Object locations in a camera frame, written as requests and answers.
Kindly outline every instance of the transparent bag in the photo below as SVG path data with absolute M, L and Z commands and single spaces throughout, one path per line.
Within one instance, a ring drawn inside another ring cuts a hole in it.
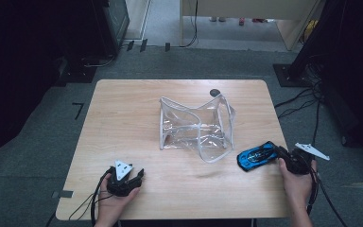
M 214 163 L 233 151 L 235 110 L 219 94 L 208 103 L 190 108 L 161 97 L 160 148 L 190 148 Z

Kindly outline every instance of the table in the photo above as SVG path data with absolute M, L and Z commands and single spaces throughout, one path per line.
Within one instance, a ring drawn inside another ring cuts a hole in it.
M 235 151 L 214 164 L 190 150 L 159 145 L 160 97 L 191 107 L 210 101 L 218 89 L 236 110 Z M 262 80 L 103 79 L 95 92 L 78 140 L 56 216 L 70 215 L 94 192 L 115 160 L 145 169 L 142 189 L 121 219 L 280 218 L 288 216 L 276 161 L 245 172 L 240 151 L 271 140 L 285 147 L 267 85 Z M 76 219 L 86 208 L 73 215 Z M 81 219 L 90 219 L 87 212 Z
M 320 0 L 180 0 L 180 45 L 183 45 L 183 16 L 276 19 L 287 50 L 296 45 Z

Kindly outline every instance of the floor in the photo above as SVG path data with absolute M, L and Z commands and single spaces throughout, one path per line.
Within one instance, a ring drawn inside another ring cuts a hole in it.
M 130 26 L 125 44 L 134 40 L 147 45 L 180 46 L 180 0 L 127 0 Z M 194 36 L 195 18 L 184 17 L 183 44 L 189 44 Z M 197 39 L 189 48 L 253 50 L 287 52 L 276 23 L 254 23 L 246 18 L 240 26 L 238 18 L 227 18 L 226 22 L 211 22 L 208 17 L 197 18 Z M 301 44 L 292 50 L 300 52 Z

